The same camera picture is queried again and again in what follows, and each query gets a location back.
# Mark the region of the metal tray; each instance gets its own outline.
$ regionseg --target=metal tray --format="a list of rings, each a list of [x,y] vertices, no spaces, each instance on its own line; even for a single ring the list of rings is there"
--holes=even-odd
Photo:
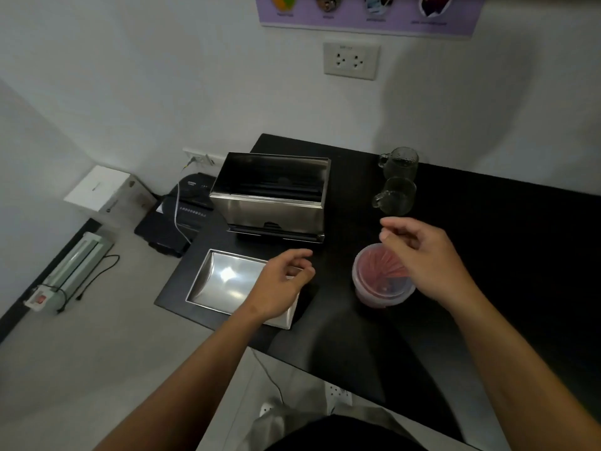
[[[186,302],[231,315],[244,302],[267,261],[211,249],[204,257]],[[290,329],[298,296],[292,306],[277,318],[265,322]]]

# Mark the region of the electrical outlet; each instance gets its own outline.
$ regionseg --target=electrical outlet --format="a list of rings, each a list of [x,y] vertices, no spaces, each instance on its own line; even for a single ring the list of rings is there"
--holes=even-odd
[[[376,44],[323,43],[323,72],[374,80],[379,53]]]
[[[184,148],[183,150],[188,158],[194,158],[195,161],[193,164],[197,166],[199,173],[217,175],[221,170],[221,166],[223,166],[223,163],[225,162],[224,156],[191,150],[189,148]]]

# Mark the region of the hand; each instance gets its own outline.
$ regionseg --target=hand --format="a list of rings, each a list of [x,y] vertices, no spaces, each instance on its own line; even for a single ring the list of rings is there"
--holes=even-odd
[[[301,288],[315,275],[311,261],[313,252],[306,248],[287,250],[271,258],[242,304],[261,323],[280,316],[294,303]]]
[[[481,296],[445,231],[413,218],[385,217],[380,223],[381,242],[397,254],[426,296],[448,310]]]

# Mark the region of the glass cup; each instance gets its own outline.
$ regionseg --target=glass cup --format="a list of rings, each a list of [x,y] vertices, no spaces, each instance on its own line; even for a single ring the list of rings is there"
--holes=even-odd
[[[406,215],[415,201],[415,183],[402,177],[392,177],[384,184],[382,192],[374,196],[372,205],[392,216]]]
[[[398,147],[390,153],[380,155],[378,166],[384,169],[384,177],[402,177],[411,181],[415,180],[419,156],[409,147]]]

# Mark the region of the poster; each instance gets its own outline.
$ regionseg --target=poster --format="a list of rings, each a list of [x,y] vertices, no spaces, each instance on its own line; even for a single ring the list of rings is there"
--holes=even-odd
[[[485,0],[256,0],[264,26],[471,37]]]

